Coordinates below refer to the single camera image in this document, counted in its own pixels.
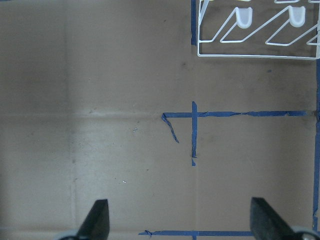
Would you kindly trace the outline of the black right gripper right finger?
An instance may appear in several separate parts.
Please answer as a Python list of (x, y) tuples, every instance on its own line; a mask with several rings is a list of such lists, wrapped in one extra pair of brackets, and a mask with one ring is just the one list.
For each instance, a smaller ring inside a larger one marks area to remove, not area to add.
[(262, 197), (250, 202), (250, 230), (256, 240), (294, 240), (295, 232)]

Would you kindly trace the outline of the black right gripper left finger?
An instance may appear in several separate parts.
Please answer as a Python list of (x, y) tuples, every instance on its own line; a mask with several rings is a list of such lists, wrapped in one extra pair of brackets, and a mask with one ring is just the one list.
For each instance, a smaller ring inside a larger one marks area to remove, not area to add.
[(79, 240), (107, 240), (110, 233), (109, 204), (107, 199), (94, 202), (77, 231)]

